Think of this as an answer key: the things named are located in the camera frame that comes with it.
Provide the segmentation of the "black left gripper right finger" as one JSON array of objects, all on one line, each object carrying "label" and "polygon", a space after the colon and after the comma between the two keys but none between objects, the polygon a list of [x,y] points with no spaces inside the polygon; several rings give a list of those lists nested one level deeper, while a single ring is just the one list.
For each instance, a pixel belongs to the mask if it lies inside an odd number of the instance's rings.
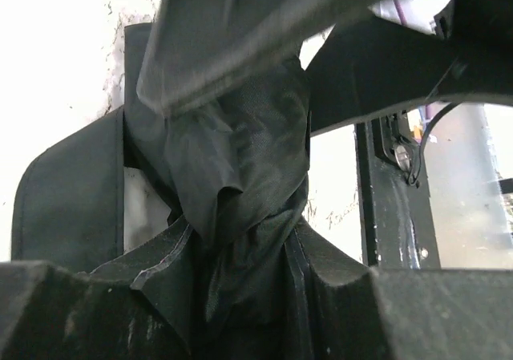
[{"label": "black left gripper right finger", "polygon": [[366,267],[301,220],[285,242],[287,359],[509,359],[512,274]]}]

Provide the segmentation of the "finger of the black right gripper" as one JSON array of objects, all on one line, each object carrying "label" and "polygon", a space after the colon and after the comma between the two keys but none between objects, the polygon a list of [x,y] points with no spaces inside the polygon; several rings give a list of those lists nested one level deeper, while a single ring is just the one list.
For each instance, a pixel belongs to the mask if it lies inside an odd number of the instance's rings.
[{"label": "finger of the black right gripper", "polygon": [[381,0],[161,0],[137,83],[140,101],[180,115]]},{"label": "finger of the black right gripper", "polygon": [[512,103],[512,0],[452,0],[444,38],[372,17],[331,31],[307,68],[319,134],[435,101]]}]

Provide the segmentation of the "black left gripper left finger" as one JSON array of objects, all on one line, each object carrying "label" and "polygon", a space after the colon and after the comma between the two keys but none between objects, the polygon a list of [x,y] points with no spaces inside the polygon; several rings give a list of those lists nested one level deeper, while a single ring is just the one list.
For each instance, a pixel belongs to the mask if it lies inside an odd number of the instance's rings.
[{"label": "black left gripper left finger", "polygon": [[2,358],[190,358],[191,236],[180,218],[91,273],[2,264]]}]

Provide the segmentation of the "black folding umbrella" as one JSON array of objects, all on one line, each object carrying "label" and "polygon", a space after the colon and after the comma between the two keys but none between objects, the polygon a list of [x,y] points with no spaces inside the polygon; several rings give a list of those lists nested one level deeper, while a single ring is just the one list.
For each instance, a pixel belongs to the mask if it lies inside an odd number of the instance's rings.
[{"label": "black folding umbrella", "polygon": [[91,273],[184,218],[190,358],[287,359],[285,242],[308,189],[297,57],[174,118],[135,92],[151,24],[125,30],[123,105],[38,156],[16,193],[12,262]]}]

